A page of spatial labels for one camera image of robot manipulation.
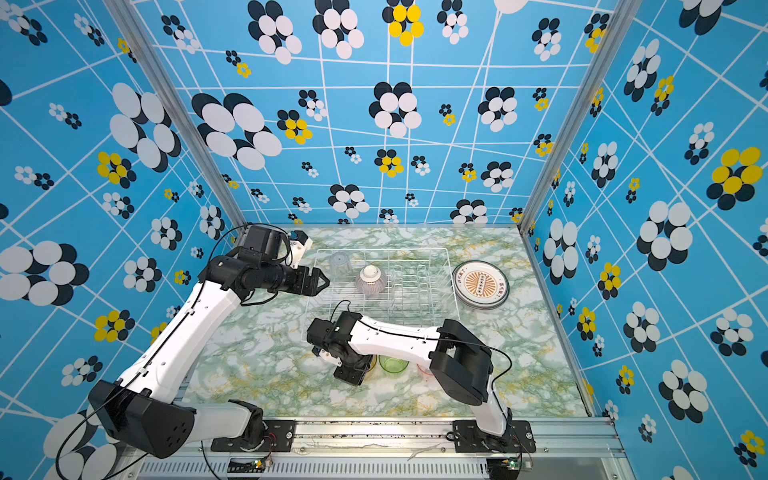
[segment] white wire dish rack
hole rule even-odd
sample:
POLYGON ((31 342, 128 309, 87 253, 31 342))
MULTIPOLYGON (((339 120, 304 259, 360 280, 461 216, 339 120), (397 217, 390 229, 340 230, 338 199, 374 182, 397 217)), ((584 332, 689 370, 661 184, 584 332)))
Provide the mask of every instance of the white wire dish rack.
MULTIPOLYGON (((330 285, 308 298, 304 329, 314 318, 333 321, 331 314, 341 300, 349 300, 353 312, 398 325, 429 327, 441 326, 447 318, 460 320, 445 248, 320 249, 314 257, 313 266, 328 276, 330 285), (357 291, 355 282, 367 265, 386 276, 381 293, 357 291)), ((336 317, 346 308, 346 302, 341 304, 336 317)))

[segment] blue wallpaper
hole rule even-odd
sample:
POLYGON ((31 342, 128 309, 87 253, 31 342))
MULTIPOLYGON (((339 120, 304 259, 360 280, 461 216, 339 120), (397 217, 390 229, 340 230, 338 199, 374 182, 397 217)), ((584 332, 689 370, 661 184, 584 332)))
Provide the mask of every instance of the blue wallpaper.
POLYGON ((524 232, 638 478, 768 478, 767 26, 645 0, 524 232))
POLYGON ((133 5, 248 220, 504 224, 616 0, 133 5))
MULTIPOLYGON (((0 20, 0 478, 55 478, 91 387, 154 341, 231 225, 100 2, 0 0, 0 20)), ((67 477, 106 475, 98 419, 73 438, 67 477)))

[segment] wire basket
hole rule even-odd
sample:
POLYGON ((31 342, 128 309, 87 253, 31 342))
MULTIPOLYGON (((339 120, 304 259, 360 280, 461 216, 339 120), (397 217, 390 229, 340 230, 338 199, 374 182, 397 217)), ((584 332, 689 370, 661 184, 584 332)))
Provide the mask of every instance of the wire basket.
MULTIPOLYGON (((313 266, 328 276, 330 285, 307 300, 305 328, 314 318, 333 321, 331 314, 341 300, 349 300, 353 312, 398 325, 441 326, 447 318, 459 320, 445 248, 321 249, 316 250, 313 266), (381 293, 357 291, 355 282, 367 265, 376 265, 386 276, 381 293)), ((346 303, 339 306, 345 309, 346 303)))

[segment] black mounting plate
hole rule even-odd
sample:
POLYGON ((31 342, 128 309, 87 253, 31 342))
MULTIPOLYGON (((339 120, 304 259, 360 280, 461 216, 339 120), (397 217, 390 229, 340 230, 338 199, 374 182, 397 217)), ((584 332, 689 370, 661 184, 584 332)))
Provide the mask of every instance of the black mounting plate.
MULTIPOLYGON (((295 420, 264 420, 266 430, 264 435, 273 433, 277 438, 277 445, 272 447, 273 452, 290 452, 293 446, 293 436, 296 434, 295 420)), ((243 449, 250 450, 248 444, 242 439, 214 439, 210 444, 212 452, 239 452, 243 449)), ((254 452, 268 452, 270 450, 270 441, 264 440, 261 445, 253 450, 254 452)))
MULTIPOLYGON (((513 433, 522 442, 523 452, 526 449, 529 453, 535 452, 536 440, 533 438, 533 432, 531 432, 531 424, 525 420, 512 420, 510 424, 513 428, 513 433)), ((453 432, 458 436, 458 440, 454 442, 457 453, 493 452, 483 443, 482 440, 486 434, 478 428, 478 424, 474 420, 455 420, 453 422, 453 432)), ((512 439, 507 453, 517 453, 520 450, 520 443, 512 439)))

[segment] floral wallpaper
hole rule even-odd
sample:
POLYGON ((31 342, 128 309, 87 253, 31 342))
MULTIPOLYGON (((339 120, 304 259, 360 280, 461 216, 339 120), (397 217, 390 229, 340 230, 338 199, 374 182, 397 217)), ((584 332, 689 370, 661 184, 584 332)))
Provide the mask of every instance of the floral wallpaper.
MULTIPOLYGON (((0 0, 0 21, 0 478, 55 478, 91 387, 231 225, 101 2, 0 0)), ((103 478, 120 448, 92 417, 62 471, 103 478)))
POLYGON ((510 224, 616 3, 132 5, 248 220, 510 224))
POLYGON ((523 232, 637 478, 768 478, 766 27, 645 0, 523 232))

